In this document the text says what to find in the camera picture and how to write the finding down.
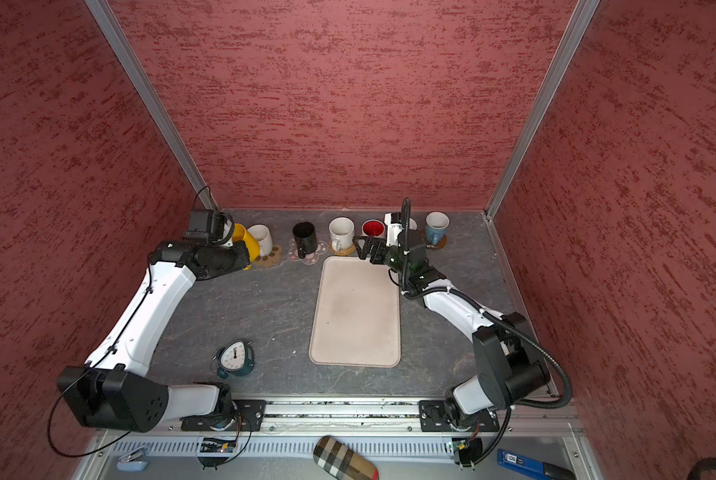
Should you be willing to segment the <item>beige serving tray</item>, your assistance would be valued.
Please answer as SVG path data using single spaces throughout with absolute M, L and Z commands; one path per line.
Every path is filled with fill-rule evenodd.
M 326 366 L 394 368 L 400 363 L 400 294 L 388 267 L 355 257 L 325 260 L 309 357 Z

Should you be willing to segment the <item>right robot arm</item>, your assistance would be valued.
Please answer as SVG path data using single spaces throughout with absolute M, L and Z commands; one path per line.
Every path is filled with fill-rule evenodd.
M 353 244 L 360 259 L 397 277 L 404 298 L 422 301 L 471 341 L 476 374 L 450 389 L 443 402 L 443 418 L 453 429 L 468 430 L 484 412 L 516 405 L 552 410 L 571 402 L 569 374 L 523 331 L 527 319 L 489 309 L 455 287 L 430 264 L 421 240 L 388 246 L 379 237 L 360 236 Z

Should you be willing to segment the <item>paw print coaster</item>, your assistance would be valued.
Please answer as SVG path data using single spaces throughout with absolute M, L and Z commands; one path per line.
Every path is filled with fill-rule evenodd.
M 253 269 L 269 269 L 274 268 L 282 262 L 284 252 L 279 244 L 275 244 L 272 247 L 271 252 L 268 255 L 260 256 L 252 262 Z

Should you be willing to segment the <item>yellow mug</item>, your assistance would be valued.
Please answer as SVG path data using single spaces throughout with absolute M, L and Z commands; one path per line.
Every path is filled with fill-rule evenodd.
M 249 253 L 250 263 L 253 263 L 254 261 L 256 261 L 259 258 L 260 252 L 261 252 L 259 242 L 253 237 L 253 235 L 243 225 L 241 225 L 239 223 L 234 224 L 232 241 L 233 241 L 233 244 L 242 242 L 246 246 L 248 253 Z

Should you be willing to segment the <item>white mug front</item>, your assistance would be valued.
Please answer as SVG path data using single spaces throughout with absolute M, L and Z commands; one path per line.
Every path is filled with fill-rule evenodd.
M 263 224 L 253 225 L 248 229 L 251 236 L 257 241 L 260 248 L 260 257 L 269 256 L 274 247 L 271 230 Z

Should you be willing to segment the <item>red mug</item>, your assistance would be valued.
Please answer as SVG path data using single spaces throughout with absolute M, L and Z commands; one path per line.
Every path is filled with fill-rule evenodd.
M 386 225 L 377 219 L 370 219 L 363 223 L 362 233 L 367 237 L 385 238 Z

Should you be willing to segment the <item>pink flower coaster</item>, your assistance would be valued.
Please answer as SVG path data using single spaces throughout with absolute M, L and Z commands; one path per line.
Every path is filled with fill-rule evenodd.
M 322 256 L 329 252 L 330 245 L 326 241 L 319 240 L 317 249 L 314 253 L 307 254 L 304 258 L 300 258 L 296 241 L 291 239 L 289 241 L 289 250 L 286 259 L 292 262 L 304 263 L 305 265 L 315 265 L 319 262 Z

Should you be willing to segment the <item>brown glossy round coaster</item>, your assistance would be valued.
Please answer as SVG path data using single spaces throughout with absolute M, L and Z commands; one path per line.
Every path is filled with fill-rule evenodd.
M 440 250 L 447 245 L 446 233 L 439 230 L 433 230 L 423 235 L 426 247 L 428 249 Z

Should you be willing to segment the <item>black mug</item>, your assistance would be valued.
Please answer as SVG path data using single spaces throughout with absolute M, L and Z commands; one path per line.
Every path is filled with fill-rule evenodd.
M 318 249 L 318 239 L 315 225 L 311 222 L 297 223 L 292 230 L 297 255 L 305 259 L 308 255 L 314 254 Z

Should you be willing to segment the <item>blue mug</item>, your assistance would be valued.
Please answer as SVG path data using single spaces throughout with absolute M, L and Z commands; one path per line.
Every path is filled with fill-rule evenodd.
M 426 217 L 425 235 L 429 245 L 437 246 L 447 233 L 449 217 L 442 212 L 430 212 Z

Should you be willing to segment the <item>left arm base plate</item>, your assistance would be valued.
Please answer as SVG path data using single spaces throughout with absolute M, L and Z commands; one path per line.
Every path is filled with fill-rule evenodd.
M 267 401 L 261 399 L 236 399 L 230 403 L 229 412 L 192 416 L 182 419 L 181 430 L 186 432 L 231 432 L 261 429 Z

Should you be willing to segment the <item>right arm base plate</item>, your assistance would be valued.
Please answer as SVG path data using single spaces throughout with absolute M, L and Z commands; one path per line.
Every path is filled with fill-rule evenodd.
M 488 410 L 466 414 L 451 399 L 420 400 L 418 403 L 423 432 L 497 432 L 498 417 Z

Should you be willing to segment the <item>brown wicker round coaster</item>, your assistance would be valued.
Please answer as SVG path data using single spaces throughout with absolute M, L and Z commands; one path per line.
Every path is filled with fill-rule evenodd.
M 330 245 L 330 250 L 336 256 L 347 257 L 356 252 L 356 246 L 354 244 L 350 244 L 346 248 L 339 249 L 339 243 L 337 241 L 333 241 Z

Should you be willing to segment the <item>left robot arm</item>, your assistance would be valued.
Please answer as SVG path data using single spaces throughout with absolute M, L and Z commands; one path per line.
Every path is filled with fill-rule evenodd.
M 81 366 L 57 379 L 58 404 L 86 428 L 123 436 L 185 419 L 214 431 L 240 430 L 242 417 L 228 387 L 165 385 L 147 374 L 156 347 L 186 293 L 199 281 L 249 268 L 245 242 L 231 246 L 164 241 L 148 257 L 138 292 L 105 340 Z

